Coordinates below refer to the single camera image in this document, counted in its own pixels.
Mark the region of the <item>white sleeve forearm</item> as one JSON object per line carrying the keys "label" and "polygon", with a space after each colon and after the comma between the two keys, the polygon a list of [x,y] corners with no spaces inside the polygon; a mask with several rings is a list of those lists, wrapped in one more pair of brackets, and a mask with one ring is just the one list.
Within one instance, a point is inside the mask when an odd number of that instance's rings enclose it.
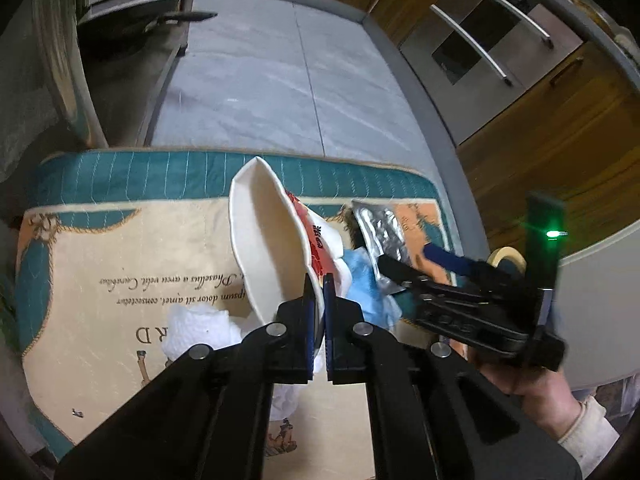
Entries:
{"label": "white sleeve forearm", "polygon": [[574,457],[582,478],[587,478],[605,459],[620,434],[606,419],[606,409],[593,396],[580,402],[582,411],[559,445]]}

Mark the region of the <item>right hand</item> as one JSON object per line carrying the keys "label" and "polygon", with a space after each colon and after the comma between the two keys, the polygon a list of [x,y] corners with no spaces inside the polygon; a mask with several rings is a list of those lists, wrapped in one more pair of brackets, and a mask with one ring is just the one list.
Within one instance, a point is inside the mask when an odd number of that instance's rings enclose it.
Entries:
{"label": "right hand", "polygon": [[468,358],[502,393],[520,398],[522,411],[554,440],[564,437],[582,414],[562,370],[500,364],[472,347]]}

